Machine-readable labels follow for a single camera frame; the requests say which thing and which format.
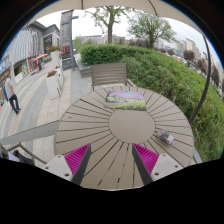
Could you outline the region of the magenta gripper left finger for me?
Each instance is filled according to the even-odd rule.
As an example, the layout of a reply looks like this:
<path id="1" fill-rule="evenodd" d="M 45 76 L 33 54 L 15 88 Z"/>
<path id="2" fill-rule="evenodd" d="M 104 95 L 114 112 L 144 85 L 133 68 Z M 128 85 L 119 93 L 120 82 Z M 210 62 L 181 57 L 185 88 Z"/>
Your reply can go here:
<path id="1" fill-rule="evenodd" d="M 43 169 L 65 180 L 80 185 L 91 155 L 91 145 L 86 144 L 67 155 L 56 155 Z"/>

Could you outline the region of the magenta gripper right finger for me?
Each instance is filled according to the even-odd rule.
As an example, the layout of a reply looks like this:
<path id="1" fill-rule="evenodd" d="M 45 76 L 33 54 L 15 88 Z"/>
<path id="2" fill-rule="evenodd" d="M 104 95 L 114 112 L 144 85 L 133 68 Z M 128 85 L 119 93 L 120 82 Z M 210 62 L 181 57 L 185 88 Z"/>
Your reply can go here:
<path id="1" fill-rule="evenodd" d="M 138 144 L 132 144 L 132 154 L 144 185 L 182 169 L 168 154 L 156 154 Z"/>

